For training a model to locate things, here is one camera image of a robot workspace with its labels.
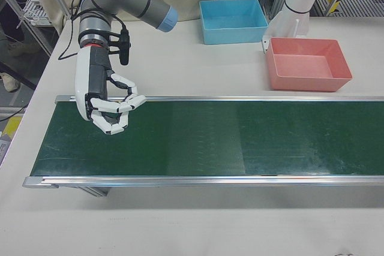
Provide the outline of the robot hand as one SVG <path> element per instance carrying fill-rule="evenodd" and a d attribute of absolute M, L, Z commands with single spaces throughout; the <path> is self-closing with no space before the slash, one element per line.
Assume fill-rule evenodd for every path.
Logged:
<path fill-rule="evenodd" d="M 127 96 L 120 102 L 109 101 L 107 82 L 125 89 Z M 108 135 L 123 132 L 128 127 L 129 112 L 146 101 L 134 82 L 112 70 L 109 51 L 96 44 L 82 47 L 77 54 L 75 95 L 81 117 Z"/>

